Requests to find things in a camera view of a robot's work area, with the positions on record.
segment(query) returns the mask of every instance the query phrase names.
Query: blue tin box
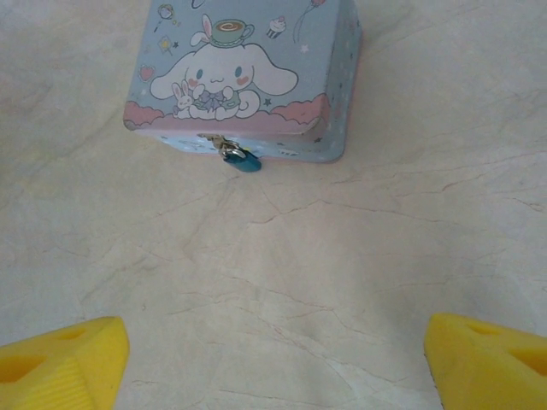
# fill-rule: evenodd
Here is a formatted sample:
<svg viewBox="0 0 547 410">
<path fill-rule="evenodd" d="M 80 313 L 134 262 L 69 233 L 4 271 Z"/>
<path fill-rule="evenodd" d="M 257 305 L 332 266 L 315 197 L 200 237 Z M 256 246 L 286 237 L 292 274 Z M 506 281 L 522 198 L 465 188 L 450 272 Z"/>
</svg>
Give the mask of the blue tin box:
<svg viewBox="0 0 547 410">
<path fill-rule="evenodd" d="M 211 154 L 212 136 L 257 157 L 344 153 L 362 38 L 353 0 L 153 0 L 126 127 Z"/>
</svg>

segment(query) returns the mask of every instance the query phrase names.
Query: cartoon bunny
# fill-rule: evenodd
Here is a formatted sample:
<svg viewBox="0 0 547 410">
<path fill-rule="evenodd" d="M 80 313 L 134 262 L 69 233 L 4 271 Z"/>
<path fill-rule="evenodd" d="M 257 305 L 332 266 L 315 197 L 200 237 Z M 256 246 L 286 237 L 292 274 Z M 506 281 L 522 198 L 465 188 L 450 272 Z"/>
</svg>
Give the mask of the cartoon bunny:
<svg viewBox="0 0 547 410">
<path fill-rule="evenodd" d="M 174 96 L 177 98 L 177 105 L 174 106 L 174 115 L 180 119 L 190 118 L 190 106 L 194 103 L 194 99 L 190 95 L 188 83 L 185 79 L 182 80 L 182 89 L 178 83 L 172 83 Z"/>
<path fill-rule="evenodd" d="M 203 32 L 194 34 L 190 44 L 205 45 L 183 56 L 167 74 L 154 79 L 150 87 L 152 95 L 159 99 L 176 96 L 172 85 L 184 80 L 189 88 L 184 94 L 191 93 L 194 100 L 188 107 L 190 118 L 222 121 L 234 116 L 251 117 L 261 101 L 256 92 L 247 90 L 250 85 L 266 94 L 282 96 L 298 83 L 297 74 L 276 67 L 261 46 L 243 45 L 253 32 L 254 27 L 241 20 L 222 20 L 213 26 L 204 15 Z M 188 118 L 185 110 L 177 113 L 178 118 Z"/>
</svg>

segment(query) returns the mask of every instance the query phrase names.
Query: balloon illustration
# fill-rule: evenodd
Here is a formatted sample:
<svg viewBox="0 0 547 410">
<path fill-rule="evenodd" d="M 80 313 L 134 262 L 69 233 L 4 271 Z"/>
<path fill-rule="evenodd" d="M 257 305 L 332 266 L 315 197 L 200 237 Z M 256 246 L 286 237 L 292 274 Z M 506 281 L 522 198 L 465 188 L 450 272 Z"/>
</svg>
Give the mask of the balloon illustration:
<svg viewBox="0 0 547 410">
<path fill-rule="evenodd" d="M 300 32 L 302 31 L 302 25 L 304 24 L 306 15 L 308 15 L 310 11 L 317 9 L 319 6 L 325 4 L 325 1 L 326 0 L 311 0 L 309 6 L 306 8 L 304 13 L 298 18 L 297 24 L 295 24 L 294 30 L 292 32 L 292 39 L 295 43 L 298 43 L 300 41 Z"/>
<path fill-rule="evenodd" d="M 160 25 L 164 20 L 172 20 L 174 18 L 174 9 L 171 4 L 162 4 L 157 8 L 157 13 L 162 19 L 157 22 L 154 32 L 157 32 L 157 29 L 160 28 Z"/>
</svg>

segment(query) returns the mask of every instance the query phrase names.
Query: white cartoon dog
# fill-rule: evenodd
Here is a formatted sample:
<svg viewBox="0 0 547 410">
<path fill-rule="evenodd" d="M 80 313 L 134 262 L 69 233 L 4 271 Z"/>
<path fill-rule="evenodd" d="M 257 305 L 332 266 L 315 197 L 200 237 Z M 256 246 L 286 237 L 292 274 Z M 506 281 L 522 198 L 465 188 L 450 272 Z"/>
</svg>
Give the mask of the white cartoon dog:
<svg viewBox="0 0 547 410">
<path fill-rule="evenodd" d="M 244 27 L 239 20 L 224 20 L 216 25 Z M 191 45 L 204 42 L 200 50 L 182 57 L 171 70 L 154 79 L 150 91 L 155 98 L 166 99 L 183 84 L 189 86 L 193 104 L 177 112 L 180 119 L 195 118 L 222 121 L 234 116 L 249 118 L 261 106 L 260 97 L 252 90 L 254 84 L 260 91 L 272 96 L 282 96 L 292 91 L 298 76 L 290 70 L 276 67 L 266 52 L 257 44 L 242 45 L 254 27 L 231 43 L 215 38 L 219 27 L 213 28 L 207 15 L 203 16 L 203 32 L 191 38 Z"/>
</svg>

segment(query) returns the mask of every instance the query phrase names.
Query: white marble surface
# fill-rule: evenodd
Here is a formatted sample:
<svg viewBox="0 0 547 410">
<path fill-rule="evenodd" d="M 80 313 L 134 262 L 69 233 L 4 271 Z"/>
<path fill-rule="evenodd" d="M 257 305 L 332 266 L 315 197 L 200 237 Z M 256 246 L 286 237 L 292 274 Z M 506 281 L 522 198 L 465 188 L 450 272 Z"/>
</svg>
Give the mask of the white marble surface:
<svg viewBox="0 0 547 410">
<path fill-rule="evenodd" d="M 432 313 L 547 334 L 545 0 L 359 1 L 345 157 L 242 175 L 123 128 L 147 0 L 1 0 L 0 344 L 119 314 L 119 409 L 439 410 Z"/>
</svg>

